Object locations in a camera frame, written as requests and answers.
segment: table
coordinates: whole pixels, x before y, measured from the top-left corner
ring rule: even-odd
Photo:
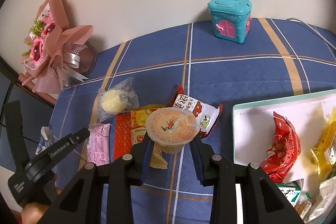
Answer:
[[[336,45],[332,32],[317,29]],[[89,80],[60,94],[50,127],[56,141],[95,122],[98,89],[130,76],[140,106],[167,104],[182,84],[186,94],[214,106],[224,105],[217,126],[203,141],[215,153],[232,159],[235,104],[334,89],[335,66],[335,52],[302,23],[253,18],[243,44],[216,38],[210,21],[181,25],[100,53]],[[110,123],[113,159],[115,119]],[[65,187],[77,172],[84,158],[81,152],[78,147],[56,166],[58,187]],[[150,168],[145,184],[132,187],[134,222],[208,223],[212,187],[199,184],[189,146],[164,158],[167,170]],[[106,212],[106,199],[102,210]]]

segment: blue gripper pad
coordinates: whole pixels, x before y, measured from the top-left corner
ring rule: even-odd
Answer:
[[[198,151],[196,141],[192,140],[189,143],[189,146],[190,146],[190,150],[191,150],[191,155],[193,157],[193,162],[194,162],[194,166],[195,166],[197,179],[199,180],[199,182],[201,184],[203,184],[203,182],[204,182],[203,163],[202,163],[201,155]]]
[[[154,148],[154,141],[149,139],[147,146],[146,146],[145,153],[143,155],[142,164],[141,164],[141,177],[140,177],[141,183],[143,183],[143,181],[148,176],[149,165],[151,163],[153,148]]]

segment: piggy bank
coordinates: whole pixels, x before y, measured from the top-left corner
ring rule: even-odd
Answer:
[[[249,0],[211,0],[208,9],[216,37],[244,42],[251,21]]]

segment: qr code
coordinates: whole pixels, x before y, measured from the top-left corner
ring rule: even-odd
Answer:
[[[119,100],[120,100],[121,103],[128,101],[127,96],[125,94],[120,94],[119,95]]]

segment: plastic cup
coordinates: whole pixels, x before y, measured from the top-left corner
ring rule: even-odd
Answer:
[[[148,136],[169,154],[179,152],[200,129],[191,111],[175,107],[155,110],[145,126]]]

